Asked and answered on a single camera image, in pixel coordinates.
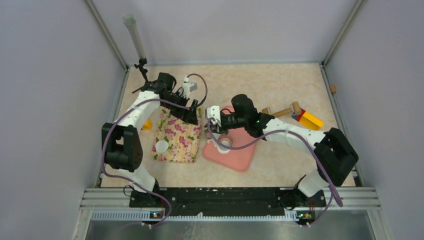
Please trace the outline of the white dough ball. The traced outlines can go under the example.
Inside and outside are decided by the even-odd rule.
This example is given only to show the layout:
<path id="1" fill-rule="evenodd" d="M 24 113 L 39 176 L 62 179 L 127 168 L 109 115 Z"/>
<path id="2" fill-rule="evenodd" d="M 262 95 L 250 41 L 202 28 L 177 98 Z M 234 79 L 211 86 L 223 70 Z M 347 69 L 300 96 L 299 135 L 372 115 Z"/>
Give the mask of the white dough ball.
<path id="1" fill-rule="evenodd" d="M 207 139 L 207 143 L 211 144 L 220 154 L 230 152 L 229 147 L 233 146 L 233 138 L 229 134 L 220 134 L 218 139 Z"/>

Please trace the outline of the pink silicone mat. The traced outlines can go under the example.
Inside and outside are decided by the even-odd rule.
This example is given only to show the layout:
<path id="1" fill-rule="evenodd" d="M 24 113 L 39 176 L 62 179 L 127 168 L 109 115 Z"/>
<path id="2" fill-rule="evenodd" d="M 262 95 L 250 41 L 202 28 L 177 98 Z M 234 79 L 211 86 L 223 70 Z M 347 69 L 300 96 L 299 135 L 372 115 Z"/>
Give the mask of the pink silicone mat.
<path id="1" fill-rule="evenodd" d="M 249 144 L 254 140 L 244 128 L 230 129 L 227 133 L 233 139 L 232 147 L 242 147 Z M 229 153 L 221 154 L 215 148 L 208 143 L 206 143 L 203 148 L 202 155 L 203 157 L 213 163 L 219 164 L 231 170 L 237 172 L 246 172 L 253 160 L 253 155 L 255 152 L 255 144 L 252 144 L 246 148 L 233 150 L 230 149 Z"/>

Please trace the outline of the wooden rolling pin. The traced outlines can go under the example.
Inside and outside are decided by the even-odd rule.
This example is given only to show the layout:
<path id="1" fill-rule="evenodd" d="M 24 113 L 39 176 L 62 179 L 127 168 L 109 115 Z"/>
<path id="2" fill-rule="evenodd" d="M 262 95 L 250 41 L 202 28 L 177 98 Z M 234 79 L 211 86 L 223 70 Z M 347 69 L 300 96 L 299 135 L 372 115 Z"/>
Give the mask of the wooden rolling pin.
<path id="1" fill-rule="evenodd" d="M 272 115 L 276 118 L 290 115 L 293 119 L 297 121 L 298 117 L 303 114 L 303 109 L 300 107 L 300 104 L 298 101 L 294 101 L 289 104 L 288 108 L 285 108 L 283 110 L 272 112 L 270 107 L 266 107 L 262 109 L 262 112 L 268 115 Z"/>

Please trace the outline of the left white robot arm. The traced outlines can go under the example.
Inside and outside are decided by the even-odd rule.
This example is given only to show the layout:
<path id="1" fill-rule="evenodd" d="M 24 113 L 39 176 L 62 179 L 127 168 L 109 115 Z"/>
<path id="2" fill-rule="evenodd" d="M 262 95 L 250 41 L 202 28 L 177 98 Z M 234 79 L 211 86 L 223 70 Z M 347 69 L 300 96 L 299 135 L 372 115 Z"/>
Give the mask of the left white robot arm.
<path id="1" fill-rule="evenodd" d="M 138 96 L 128 110 L 113 123 L 107 122 L 101 128 L 101 171 L 113 177 L 106 166 L 121 172 L 120 179 L 133 184 L 142 192 L 141 200 L 149 207 L 160 202 L 160 193 L 155 190 L 156 179 L 142 165 L 143 148 L 139 132 L 152 113 L 161 107 L 191 125 L 199 123 L 197 108 L 201 102 L 194 99 L 188 105 L 190 94 L 197 90 L 197 83 L 187 75 L 179 88 L 176 78 L 169 73 L 159 73 L 156 80 L 145 81 L 138 89 Z"/>

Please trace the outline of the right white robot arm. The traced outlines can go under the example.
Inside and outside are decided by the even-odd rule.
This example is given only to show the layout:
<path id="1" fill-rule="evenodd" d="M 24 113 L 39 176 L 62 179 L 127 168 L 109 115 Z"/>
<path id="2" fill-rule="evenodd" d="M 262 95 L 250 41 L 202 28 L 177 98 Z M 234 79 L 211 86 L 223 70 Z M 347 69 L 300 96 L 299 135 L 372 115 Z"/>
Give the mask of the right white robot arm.
<path id="1" fill-rule="evenodd" d="M 299 127 L 279 118 L 259 112 L 246 94 L 238 94 L 231 100 L 233 110 L 224 113 L 218 105 L 205 110 L 208 138 L 224 152 L 246 149 L 260 140 L 284 144 L 312 156 L 317 169 L 300 179 L 293 192 L 293 200 L 299 206 L 307 206 L 314 195 L 329 188 L 333 197 L 341 201 L 336 188 L 341 186 L 359 160 L 357 152 L 338 128 L 328 131 Z M 232 146 L 224 135 L 230 130 L 243 129 L 253 139 L 241 146 Z"/>

